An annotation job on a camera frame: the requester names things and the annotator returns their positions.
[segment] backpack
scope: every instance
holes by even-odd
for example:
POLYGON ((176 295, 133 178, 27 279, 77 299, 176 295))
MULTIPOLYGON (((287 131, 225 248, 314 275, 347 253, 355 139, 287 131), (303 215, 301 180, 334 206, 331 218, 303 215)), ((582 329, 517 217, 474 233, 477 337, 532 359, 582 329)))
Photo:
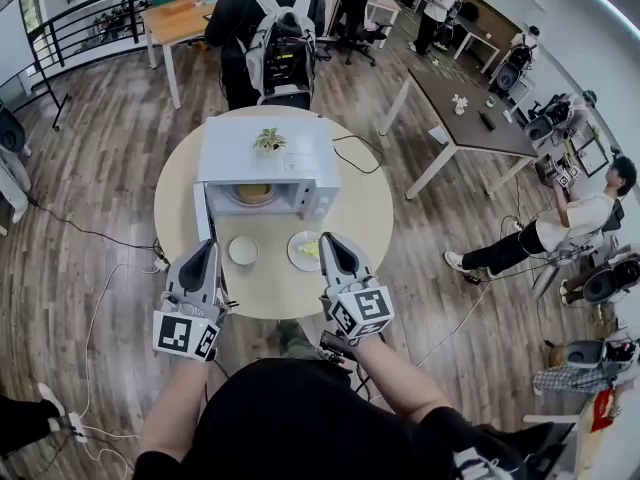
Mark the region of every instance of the backpack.
POLYGON ((311 0, 281 7, 276 0, 255 0, 265 17, 249 48, 238 39, 258 105, 292 105, 309 109, 316 55, 315 23, 308 17, 311 0))

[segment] black pants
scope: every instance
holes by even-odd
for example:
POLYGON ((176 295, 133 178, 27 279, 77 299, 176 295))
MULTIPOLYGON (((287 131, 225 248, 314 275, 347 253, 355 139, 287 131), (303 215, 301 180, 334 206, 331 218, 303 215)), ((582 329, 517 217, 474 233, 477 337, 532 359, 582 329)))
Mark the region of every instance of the black pants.
POLYGON ((49 435, 49 418, 58 418, 58 410, 48 400, 17 402, 0 396, 0 455, 22 448, 49 435))
POLYGON ((465 254, 462 258, 462 268, 489 268, 492 274, 499 274, 526 260, 529 254, 542 252, 545 252, 545 248, 538 238, 534 220, 522 231, 506 236, 489 247, 465 254))
POLYGON ((440 23, 430 16, 422 13, 422 21, 420 22, 420 30, 418 31, 418 39, 413 44, 416 47, 418 55, 424 55, 427 53, 427 49, 431 45, 433 38, 436 34, 436 30, 440 23))

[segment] white microwave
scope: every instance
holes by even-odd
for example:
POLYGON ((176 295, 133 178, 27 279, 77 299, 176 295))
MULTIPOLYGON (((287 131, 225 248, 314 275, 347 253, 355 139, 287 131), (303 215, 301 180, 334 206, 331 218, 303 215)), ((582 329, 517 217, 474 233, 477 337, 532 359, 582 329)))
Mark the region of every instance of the white microwave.
POLYGON ((193 188, 201 240, 209 236, 209 217, 220 215, 296 213, 322 220, 340 192, 330 123, 324 118, 211 117, 204 134, 193 188), (254 144, 270 128, 287 144, 265 153, 254 144))

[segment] office chair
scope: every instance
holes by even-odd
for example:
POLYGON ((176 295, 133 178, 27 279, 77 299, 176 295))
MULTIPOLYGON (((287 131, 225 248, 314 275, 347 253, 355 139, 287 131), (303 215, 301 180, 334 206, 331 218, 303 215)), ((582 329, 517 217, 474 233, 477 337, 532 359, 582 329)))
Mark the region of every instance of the office chair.
POLYGON ((365 41, 373 44, 376 40, 386 39, 387 36, 382 29, 390 26, 389 23, 376 22, 378 28, 374 31, 364 28, 365 10, 367 8, 367 0, 341 0, 341 10, 346 17, 345 23, 336 25, 336 32, 340 36, 339 46, 343 46, 349 50, 346 64, 351 64, 351 55, 354 51, 358 52, 371 61, 371 65, 376 65, 376 60, 368 53, 369 45, 363 44, 365 41))

